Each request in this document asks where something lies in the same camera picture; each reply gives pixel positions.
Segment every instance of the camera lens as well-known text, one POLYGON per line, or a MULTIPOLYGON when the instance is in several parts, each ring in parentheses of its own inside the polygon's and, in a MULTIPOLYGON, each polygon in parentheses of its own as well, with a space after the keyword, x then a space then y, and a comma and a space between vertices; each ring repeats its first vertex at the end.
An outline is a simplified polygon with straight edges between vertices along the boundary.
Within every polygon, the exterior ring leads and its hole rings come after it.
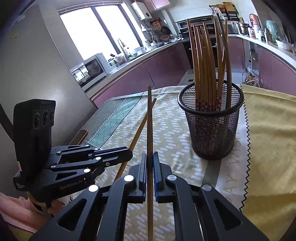
POLYGON ((46 126, 47 120, 48 120, 48 111, 45 110, 43 112, 43 117, 42 117, 42 123, 43 123, 44 126, 46 126))
POLYGON ((40 115, 39 115, 39 113, 37 113, 36 115, 35 115, 35 118, 34 118, 34 127, 37 129, 38 128, 38 126, 39 126, 39 121, 40 121, 40 115))
POLYGON ((52 110, 51 113, 50 113, 50 121, 52 121, 54 118, 54 111, 52 110))

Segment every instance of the basket rim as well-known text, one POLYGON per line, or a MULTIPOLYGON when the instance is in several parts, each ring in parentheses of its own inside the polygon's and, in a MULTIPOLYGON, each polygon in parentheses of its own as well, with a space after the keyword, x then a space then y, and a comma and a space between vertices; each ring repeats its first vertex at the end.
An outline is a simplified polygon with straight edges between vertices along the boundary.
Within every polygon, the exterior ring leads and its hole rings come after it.
POLYGON ((231 115, 232 113, 234 113, 238 109, 240 109, 240 107, 244 103, 244 94, 243 94, 242 90, 236 84, 232 83, 231 86, 236 88, 239 92, 239 101, 235 104, 235 106, 233 106, 229 109, 222 110, 222 111, 205 112, 205 111, 193 110, 193 109, 190 109, 189 107, 185 106, 185 104, 182 101, 182 96, 183 96, 184 92, 192 86, 194 86, 194 82, 191 83, 190 85, 187 85, 185 88, 183 88, 180 91, 180 93, 178 94, 178 104, 182 110, 184 110, 185 112, 189 112, 193 115, 199 115, 199 116, 204 116, 204 117, 213 117, 213 118, 231 115))

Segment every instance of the water heater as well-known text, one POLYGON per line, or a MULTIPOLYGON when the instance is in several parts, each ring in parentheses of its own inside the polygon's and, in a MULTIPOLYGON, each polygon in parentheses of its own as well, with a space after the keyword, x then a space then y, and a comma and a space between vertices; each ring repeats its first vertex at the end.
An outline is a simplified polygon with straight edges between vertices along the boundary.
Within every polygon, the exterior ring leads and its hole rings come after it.
POLYGON ((135 10, 136 14, 138 15, 140 20, 149 20, 152 19, 150 12, 146 8, 145 4, 142 2, 133 2, 132 4, 133 9, 135 10))

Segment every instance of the patterned tablecloth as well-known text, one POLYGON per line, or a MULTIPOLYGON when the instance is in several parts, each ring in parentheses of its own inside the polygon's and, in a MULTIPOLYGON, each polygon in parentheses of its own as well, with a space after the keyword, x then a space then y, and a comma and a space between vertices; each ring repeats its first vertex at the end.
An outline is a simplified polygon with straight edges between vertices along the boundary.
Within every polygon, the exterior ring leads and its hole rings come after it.
MULTIPOLYGON (((177 103, 177 96, 184 86, 165 87, 152 91, 157 98, 153 108, 153 151, 158 151, 160 162, 168 164, 172 172, 188 183, 200 186, 209 183, 224 195, 237 209, 245 205, 249 171, 249 133, 245 104, 240 109, 234 148, 231 153, 217 161, 198 157, 191 147, 190 133, 184 111, 177 103)), ((89 130, 83 144, 109 149, 129 146, 147 111, 147 92, 121 96, 107 101, 82 129, 89 130), (102 110, 110 115, 100 118, 102 110)), ((133 151, 129 167, 140 163, 147 151, 147 129, 133 151)), ((96 179, 99 186, 110 185, 119 165, 106 168, 96 179)), ((174 240, 173 206, 154 201, 154 240, 174 240)), ((147 207, 144 204, 128 204, 124 240, 147 240, 147 207)))

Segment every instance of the window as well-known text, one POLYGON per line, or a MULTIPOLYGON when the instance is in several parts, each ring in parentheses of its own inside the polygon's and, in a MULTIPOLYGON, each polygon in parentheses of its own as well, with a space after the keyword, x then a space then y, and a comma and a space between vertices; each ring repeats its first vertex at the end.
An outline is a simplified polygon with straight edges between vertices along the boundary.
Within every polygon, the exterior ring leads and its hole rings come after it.
POLYGON ((60 17, 83 60, 97 53, 103 53, 108 60, 110 54, 120 53, 118 38, 130 50, 143 46, 139 30, 121 5, 87 7, 60 17))

